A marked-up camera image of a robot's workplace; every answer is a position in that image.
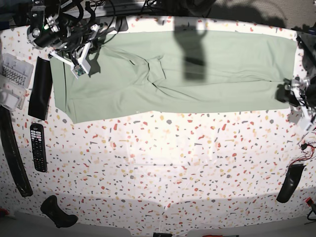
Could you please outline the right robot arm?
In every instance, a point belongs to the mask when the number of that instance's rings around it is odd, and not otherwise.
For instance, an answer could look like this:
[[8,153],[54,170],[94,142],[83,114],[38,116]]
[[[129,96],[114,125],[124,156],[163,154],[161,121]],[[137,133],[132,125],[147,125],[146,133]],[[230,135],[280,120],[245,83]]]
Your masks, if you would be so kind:
[[37,49],[51,48],[49,57],[70,66],[76,78],[88,74],[94,42],[107,26],[96,22],[103,0],[34,0],[29,14],[28,41]]

